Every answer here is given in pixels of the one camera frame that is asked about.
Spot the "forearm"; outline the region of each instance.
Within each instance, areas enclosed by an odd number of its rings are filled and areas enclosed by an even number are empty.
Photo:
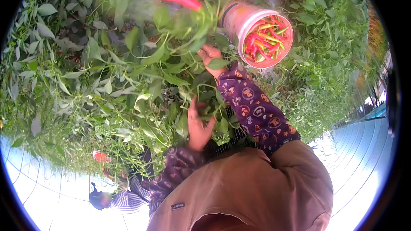
[[[184,147],[172,147],[167,152],[166,167],[150,183],[150,215],[162,201],[194,171],[203,167],[202,153]]]
[[[271,152],[288,141],[301,139],[281,110],[252,82],[237,61],[219,77],[217,88],[234,109],[244,130]]]

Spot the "brown shirt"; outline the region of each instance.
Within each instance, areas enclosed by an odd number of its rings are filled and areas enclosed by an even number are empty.
[[[190,231],[208,214],[227,214],[263,230],[325,230],[333,191],[313,150],[299,140],[268,159],[254,148],[196,170],[151,216],[147,230]],[[171,209],[182,203],[184,207]]]

